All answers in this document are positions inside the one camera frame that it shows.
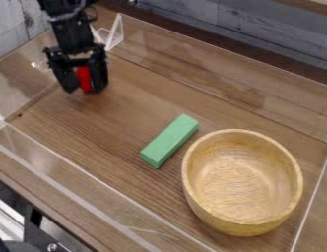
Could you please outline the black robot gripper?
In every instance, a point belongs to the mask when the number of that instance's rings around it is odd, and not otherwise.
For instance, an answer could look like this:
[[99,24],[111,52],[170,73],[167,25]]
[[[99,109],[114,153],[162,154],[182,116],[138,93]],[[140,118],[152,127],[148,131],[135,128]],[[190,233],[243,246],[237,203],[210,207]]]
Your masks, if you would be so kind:
[[103,46],[94,42],[89,23],[98,19],[98,14],[88,15],[98,0],[37,0],[40,9],[53,32],[56,46],[47,47],[43,53],[47,64],[61,88],[72,93],[79,88],[79,81],[72,67],[69,55],[92,52],[87,62],[91,93],[98,94],[108,84],[108,62]]

